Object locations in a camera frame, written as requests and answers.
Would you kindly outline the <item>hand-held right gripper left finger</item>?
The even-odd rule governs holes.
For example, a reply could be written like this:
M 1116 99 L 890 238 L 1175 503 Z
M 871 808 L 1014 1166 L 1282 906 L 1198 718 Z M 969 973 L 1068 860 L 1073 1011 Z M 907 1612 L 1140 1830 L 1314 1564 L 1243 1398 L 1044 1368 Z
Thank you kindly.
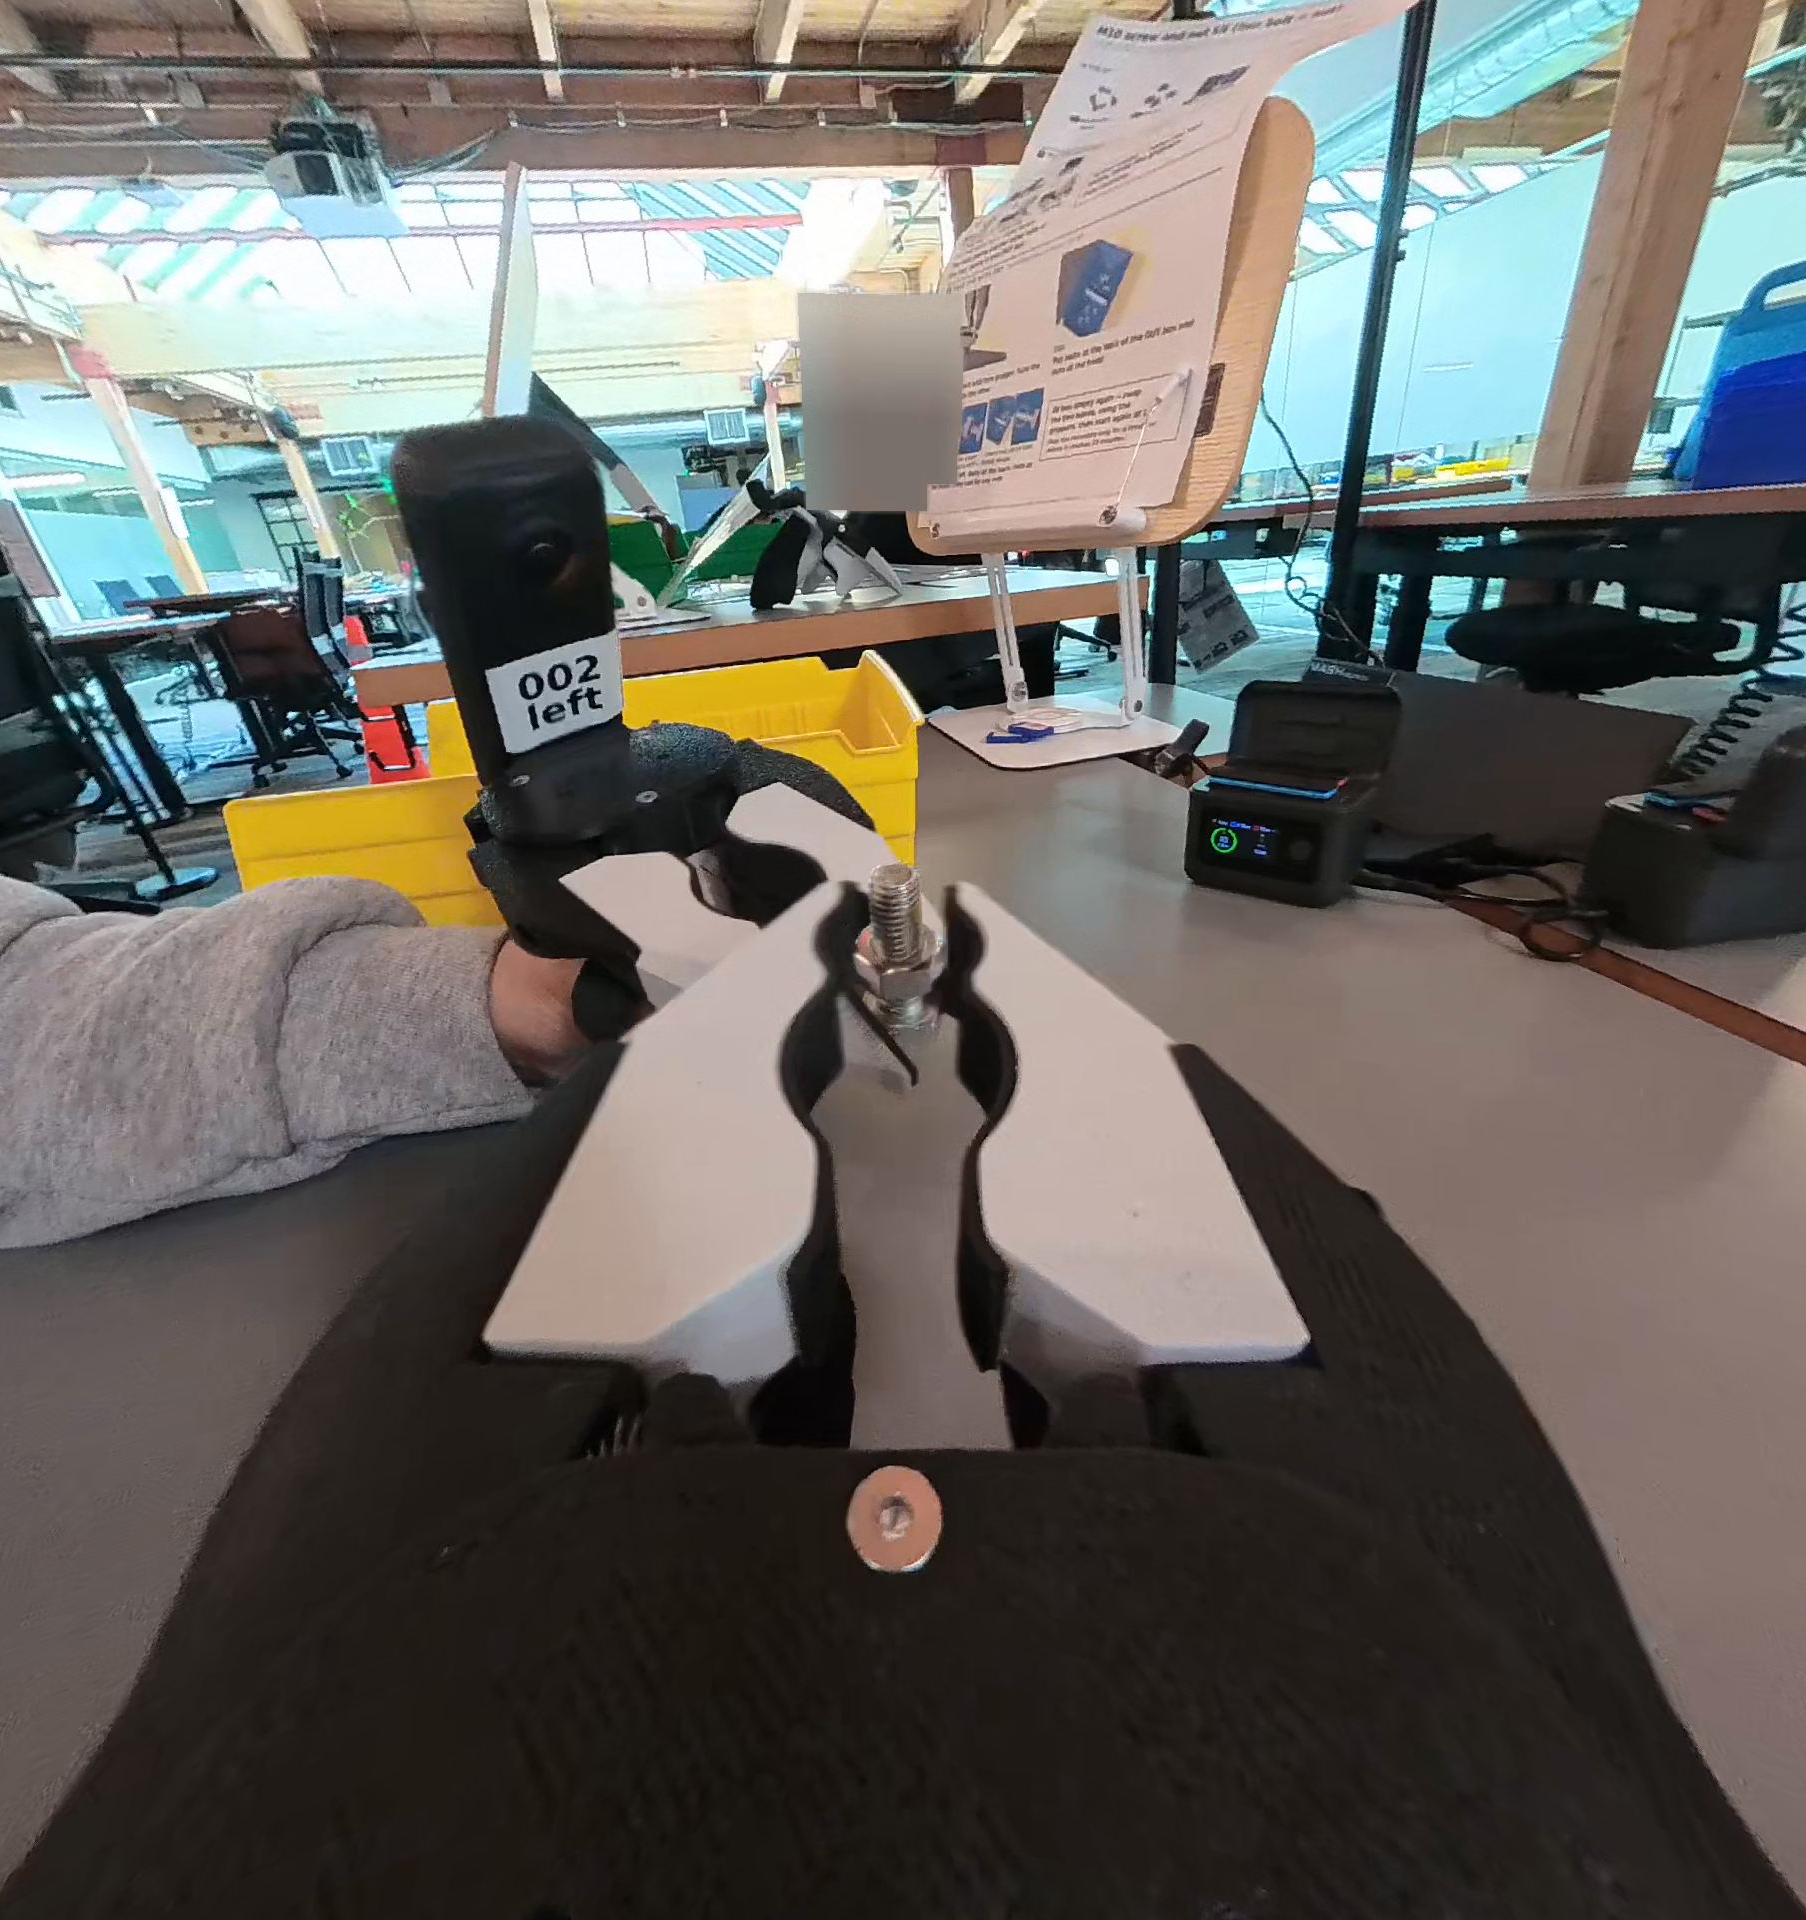
M 491 1356 L 705 1377 L 770 1444 L 845 1444 L 856 1309 L 832 1155 L 860 892 L 825 881 L 622 1047 L 484 1327 Z

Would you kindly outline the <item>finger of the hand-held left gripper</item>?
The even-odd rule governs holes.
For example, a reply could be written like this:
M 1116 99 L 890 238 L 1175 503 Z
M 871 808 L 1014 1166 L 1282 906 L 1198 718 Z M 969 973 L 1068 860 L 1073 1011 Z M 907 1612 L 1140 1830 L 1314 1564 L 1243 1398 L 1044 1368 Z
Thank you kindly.
M 570 897 L 635 942 L 651 1003 L 676 998 L 759 932 L 712 908 L 698 883 L 695 863 L 671 853 L 602 856 L 561 875 Z
M 874 869 L 877 829 L 796 788 L 756 788 L 691 856 L 691 889 L 705 908 L 764 927 L 822 883 L 863 886 Z

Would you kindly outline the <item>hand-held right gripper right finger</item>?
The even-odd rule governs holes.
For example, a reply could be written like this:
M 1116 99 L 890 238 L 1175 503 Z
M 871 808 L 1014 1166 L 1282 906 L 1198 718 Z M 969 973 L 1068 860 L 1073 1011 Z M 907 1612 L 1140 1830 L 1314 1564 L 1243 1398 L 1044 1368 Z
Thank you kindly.
M 1312 1333 L 1174 1042 L 974 881 L 944 897 L 944 1013 L 980 1126 L 958 1304 L 1014 1445 L 1065 1398 L 1178 1367 L 1277 1365 Z

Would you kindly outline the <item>steel hex bolt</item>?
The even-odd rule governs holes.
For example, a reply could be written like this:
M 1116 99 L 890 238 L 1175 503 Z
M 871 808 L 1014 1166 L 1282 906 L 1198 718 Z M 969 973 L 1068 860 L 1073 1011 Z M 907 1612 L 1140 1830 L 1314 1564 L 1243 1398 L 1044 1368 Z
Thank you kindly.
M 884 932 L 893 952 L 907 952 L 915 945 L 918 932 L 923 927 L 937 927 L 940 932 L 940 925 L 923 904 L 921 881 L 914 866 L 890 862 L 878 866 L 869 873 L 868 923 Z M 938 986 L 934 986 L 926 1005 L 904 1009 L 904 1018 L 894 1018 L 894 1011 L 874 1005 L 868 994 L 865 998 L 894 1034 L 923 1034 L 937 1023 L 937 989 Z

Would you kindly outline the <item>steel hex nut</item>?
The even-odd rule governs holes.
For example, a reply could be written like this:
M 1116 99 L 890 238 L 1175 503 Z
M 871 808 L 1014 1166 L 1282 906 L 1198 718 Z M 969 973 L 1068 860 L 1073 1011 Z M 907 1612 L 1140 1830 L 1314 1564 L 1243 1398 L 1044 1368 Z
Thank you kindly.
M 923 927 L 907 952 L 893 952 L 884 932 L 868 923 L 858 935 L 853 965 L 862 992 L 904 1018 L 904 1009 L 928 1003 L 944 967 L 944 942 L 937 927 Z

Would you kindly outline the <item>yellow bin with yellow dividers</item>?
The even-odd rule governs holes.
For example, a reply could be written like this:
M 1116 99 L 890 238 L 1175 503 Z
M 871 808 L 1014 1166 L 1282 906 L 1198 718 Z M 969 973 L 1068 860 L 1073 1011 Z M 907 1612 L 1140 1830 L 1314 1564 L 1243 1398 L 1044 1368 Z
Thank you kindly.
M 890 851 L 915 855 L 915 696 L 877 654 L 852 667 L 818 657 L 649 676 L 627 684 L 633 725 L 680 721 L 753 738 L 832 773 Z M 500 925 L 468 866 L 465 815 L 479 779 L 454 701 L 427 708 L 428 772 L 231 801 L 222 811 L 243 891 L 290 877 L 386 883 L 432 925 Z

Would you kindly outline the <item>person's left forearm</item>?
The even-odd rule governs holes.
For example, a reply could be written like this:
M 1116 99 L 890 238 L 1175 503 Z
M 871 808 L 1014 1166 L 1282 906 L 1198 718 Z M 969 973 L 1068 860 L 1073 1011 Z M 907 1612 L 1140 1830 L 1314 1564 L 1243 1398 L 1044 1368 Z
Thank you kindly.
M 502 945 L 364 879 L 136 917 L 0 875 L 0 1251 L 526 1115 Z

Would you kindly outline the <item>person's left hand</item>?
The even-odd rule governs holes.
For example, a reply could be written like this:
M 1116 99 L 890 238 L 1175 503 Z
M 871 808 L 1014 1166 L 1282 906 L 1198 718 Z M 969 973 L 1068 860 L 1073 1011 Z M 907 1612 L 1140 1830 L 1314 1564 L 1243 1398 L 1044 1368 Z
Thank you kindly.
M 594 1044 L 574 1018 L 580 971 L 580 959 L 535 954 L 510 935 L 493 952 L 493 1037 L 506 1062 L 532 1090 L 561 1080 Z

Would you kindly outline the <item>dark office chair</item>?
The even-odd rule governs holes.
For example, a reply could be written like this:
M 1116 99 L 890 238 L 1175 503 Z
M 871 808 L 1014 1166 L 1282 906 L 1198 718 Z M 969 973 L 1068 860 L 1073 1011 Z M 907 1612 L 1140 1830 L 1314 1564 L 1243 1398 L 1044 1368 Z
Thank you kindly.
M 275 603 L 226 612 L 208 644 L 250 738 L 255 788 L 301 754 L 324 760 L 340 783 L 354 778 L 363 714 L 347 676 L 317 649 L 299 612 Z

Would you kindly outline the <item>long wooden table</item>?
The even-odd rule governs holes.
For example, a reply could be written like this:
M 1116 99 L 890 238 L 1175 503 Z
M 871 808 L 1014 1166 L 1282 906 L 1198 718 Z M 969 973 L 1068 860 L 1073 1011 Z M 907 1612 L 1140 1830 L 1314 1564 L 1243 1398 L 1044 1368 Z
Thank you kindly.
M 1011 566 L 1007 586 L 1016 627 L 1113 614 L 1125 594 L 1116 577 L 1094 570 Z M 843 602 L 811 594 L 774 612 L 753 612 L 745 594 L 724 594 L 703 603 L 699 621 L 649 624 L 620 637 L 620 657 L 627 678 L 655 678 L 765 659 L 862 654 L 989 628 L 986 577 L 972 568 L 907 585 L 890 597 Z

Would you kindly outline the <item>black and white tool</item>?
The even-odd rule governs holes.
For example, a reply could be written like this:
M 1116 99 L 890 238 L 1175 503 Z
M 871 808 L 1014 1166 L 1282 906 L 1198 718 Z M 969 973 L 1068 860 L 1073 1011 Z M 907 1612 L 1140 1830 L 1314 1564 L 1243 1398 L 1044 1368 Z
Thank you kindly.
M 798 597 L 816 593 L 832 593 L 848 603 L 860 590 L 878 597 L 904 590 L 877 542 L 878 515 L 816 510 L 802 488 L 772 491 L 759 478 L 748 482 L 748 497 L 757 520 L 776 527 L 752 577 L 753 612 L 789 607 Z

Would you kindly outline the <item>black charger with display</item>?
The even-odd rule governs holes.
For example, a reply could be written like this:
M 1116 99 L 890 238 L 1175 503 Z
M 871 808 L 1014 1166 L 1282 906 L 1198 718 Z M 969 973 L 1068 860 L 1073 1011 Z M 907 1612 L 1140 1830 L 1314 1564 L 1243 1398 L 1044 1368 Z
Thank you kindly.
M 1308 908 L 1346 899 L 1400 718 L 1390 684 L 1248 684 L 1217 770 L 1189 792 L 1189 881 Z

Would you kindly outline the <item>black office chair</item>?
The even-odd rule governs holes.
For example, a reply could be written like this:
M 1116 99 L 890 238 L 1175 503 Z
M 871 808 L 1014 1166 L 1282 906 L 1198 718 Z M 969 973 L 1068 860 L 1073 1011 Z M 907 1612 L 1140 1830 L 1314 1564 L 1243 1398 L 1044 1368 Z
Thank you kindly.
M 76 875 L 79 829 L 114 813 L 142 843 L 148 875 Z M 0 873 L 43 881 L 87 906 L 155 912 L 210 889 L 217 867 L 174 866 L 104 751 L 81 696 L 52 664 L 49 634 L 0 545 Z
M 1445 638 L 1460 659 L 1523 690 L 1589 696 L 1653 680 L 1714 678 L 1727 669 L 1738 628 L 1609 605 L 1518 605 L 1467 612 Z

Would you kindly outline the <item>printed white sign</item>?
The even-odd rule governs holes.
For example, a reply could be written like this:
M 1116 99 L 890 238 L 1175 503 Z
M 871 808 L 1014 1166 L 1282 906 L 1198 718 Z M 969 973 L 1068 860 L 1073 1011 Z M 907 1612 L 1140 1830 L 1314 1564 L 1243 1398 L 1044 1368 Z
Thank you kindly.
M 1225 574 L 1179 588 L 1178 649 L 1195 674 L 1205 674 L 1261 641 L 1254 617 Z

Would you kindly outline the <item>ceiling projector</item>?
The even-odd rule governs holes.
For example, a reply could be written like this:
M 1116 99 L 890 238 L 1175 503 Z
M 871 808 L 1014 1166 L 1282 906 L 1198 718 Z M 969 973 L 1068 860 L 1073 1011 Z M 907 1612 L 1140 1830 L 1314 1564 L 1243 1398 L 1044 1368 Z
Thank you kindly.
M 391 180 L 381 133 L 364 113 L 317 111 L 309 99 L 269 128 L 265 178 L 298 217 L 304 204 L 387 207 Z

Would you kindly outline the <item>grey box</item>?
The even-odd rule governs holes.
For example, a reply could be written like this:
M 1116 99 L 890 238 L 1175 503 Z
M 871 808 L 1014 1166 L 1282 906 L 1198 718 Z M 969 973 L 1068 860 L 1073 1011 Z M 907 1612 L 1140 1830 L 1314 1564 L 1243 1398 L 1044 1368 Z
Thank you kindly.
M 1529 856 L 1582 856 L 1610 799 L 1657 784 L 1688 738 L 1681 716 L 1392 674 L 1400 704 L 1376 823 L 1384 845 L 1488 841 Z

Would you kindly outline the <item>black charging dock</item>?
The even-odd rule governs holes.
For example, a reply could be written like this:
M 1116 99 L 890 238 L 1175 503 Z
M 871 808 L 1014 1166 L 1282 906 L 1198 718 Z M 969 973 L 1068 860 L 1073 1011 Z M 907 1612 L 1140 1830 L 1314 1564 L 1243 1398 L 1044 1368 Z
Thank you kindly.
M 1806 723 L 1764 746 L 1738 788 L 1610 799 L 1578 902 L 1653 949 L 1806 933 Z

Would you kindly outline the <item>printed instruction sheet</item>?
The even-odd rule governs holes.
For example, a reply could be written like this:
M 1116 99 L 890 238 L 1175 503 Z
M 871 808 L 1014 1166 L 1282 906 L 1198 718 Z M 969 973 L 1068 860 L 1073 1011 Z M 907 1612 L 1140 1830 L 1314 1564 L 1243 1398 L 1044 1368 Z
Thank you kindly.
M 1302 62 L 1390 30 L 1403 3 L 1296 5 L 1195 20 L 1093 18 L 1007 196 L 958 241 L 956 467 L 926 510 L 1087 520 L 1175 491 L 1186 398 L 1213 348 L 1238 172 L 1261 107 Z

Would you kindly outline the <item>wooden document stand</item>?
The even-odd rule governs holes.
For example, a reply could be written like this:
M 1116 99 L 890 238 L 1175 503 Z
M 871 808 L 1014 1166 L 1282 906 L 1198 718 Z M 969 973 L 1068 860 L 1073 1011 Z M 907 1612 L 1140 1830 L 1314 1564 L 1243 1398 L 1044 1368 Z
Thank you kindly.
M 1004 770 L 1062 766 L 1098 757 L 1134 754 L 1165 746 L 1171 725 L 1164 709 L 1169 683 L 1149 680 L 1140 643 L 1140 581 L 1137 560 L 1142 549 L 1157 556 L 1154 581 L 1175 590 L 1175 566 L 1169 549 L 1197 534 L 1235 491 L 1256 401 L 1264 393 L 1269 351 L 1284 289 L 1295 257 L 1296 230 L 1314 178 L 1315 133 L 1308 118 L 1286 97 L 1268 99 L 1251 128 L 1238 172 L 1227 253 L 1224 257 L 1217 327 L 1205 373 L 1179 370 L 1165 398 L 1152 399 L 1149 413 L 1160 415 L 1175 398 L 1195 407 L 1195 432 L 1178 491 L 1162 506 L 1144 510 L 1131 499 L 1098 508 L 1087 520 L 1039 527 L 1035 510 L 1000 514 L 959 514 L 928 508 L 911 515 L 914 539 L 928 551 L 977 549 L 985 558 L 990 609 L 999 628 L 999 665 L 1007 676 L 1021 671 L 1016 654 L 1016 624 L 1007 563 L 989 541 L 1011 541 L 1016 551 L 1048 554 L 1069 541 L 1116 551 L 1118 581 L 1125 594 L 1119 603 L 1118 659 L 1121 687 L 1116 705 L 1094 696 L 1069 694 L 1048 704 L 1011 701 L 985 708 L 940 709 L 930 723 L 963 749 Z M 1006 714 L 1020 714 L 1058 723 L 1062 736 L 1033 746 L 990 746 L 985 735 Z

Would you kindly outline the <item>black light stand pole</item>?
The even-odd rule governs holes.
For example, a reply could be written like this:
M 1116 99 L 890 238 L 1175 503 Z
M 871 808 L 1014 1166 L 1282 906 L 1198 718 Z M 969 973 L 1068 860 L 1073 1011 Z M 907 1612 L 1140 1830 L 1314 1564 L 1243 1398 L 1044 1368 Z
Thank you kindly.
M 1397 271 L 1400 265 L 1403 221 L 1411 199 L 1420 141 L 1420 111 L 1438 26 L 1438 10 L 1439 7 L 1436 3 L 1418 3 L 1403 20 L 1394 118 L 1376 219 L 1368 304 L 1359 330 L 1343 447 L 1340 488 L 1330 530 L 1327 579 L 1317 616 L 1317 652 L 1325 659 L 1363 661 L 1370 657 L 1372 646 L 1374 612 L 1366 612 L 1363 605 L 1355 549 L 1368 494 L 1372 432 L 1394 305 Z

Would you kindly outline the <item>wooden table with black legs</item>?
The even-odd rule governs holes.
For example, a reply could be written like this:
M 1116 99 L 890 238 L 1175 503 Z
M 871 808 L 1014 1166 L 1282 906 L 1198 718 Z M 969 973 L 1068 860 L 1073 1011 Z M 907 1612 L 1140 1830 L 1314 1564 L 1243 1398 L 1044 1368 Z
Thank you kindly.
M 1654 590 L 1676 588 L 1674 612 L 1751 632 L 1748 652 L 1723 664 L 1743 674 L 1777 657 L 1786 590 L 1806 585 L 1806 482 L 1384 488 L 1361 503 L 1351 583 L 1324 588 L 1319 656 L 1420 669 L 1438 581 L 1612 586 L 1653 612 L 1664 612 Z

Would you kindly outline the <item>tall blue plastic crate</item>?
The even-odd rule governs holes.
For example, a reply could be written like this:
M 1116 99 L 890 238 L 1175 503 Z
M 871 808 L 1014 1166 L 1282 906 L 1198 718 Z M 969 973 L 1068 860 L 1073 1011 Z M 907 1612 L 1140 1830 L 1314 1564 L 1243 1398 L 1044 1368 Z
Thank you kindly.
M 1700 491 L 1806 485 L 1806 259 L 1731 315 L 1666 473 Z

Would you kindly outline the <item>pale wooden post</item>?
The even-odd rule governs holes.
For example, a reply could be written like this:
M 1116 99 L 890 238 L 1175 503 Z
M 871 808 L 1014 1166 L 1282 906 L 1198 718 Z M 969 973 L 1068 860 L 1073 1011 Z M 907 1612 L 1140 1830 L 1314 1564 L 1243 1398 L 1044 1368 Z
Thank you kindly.
M 1760 16 L 1760 3 L 1635 10 L 1529 492 L 1634 471 Z

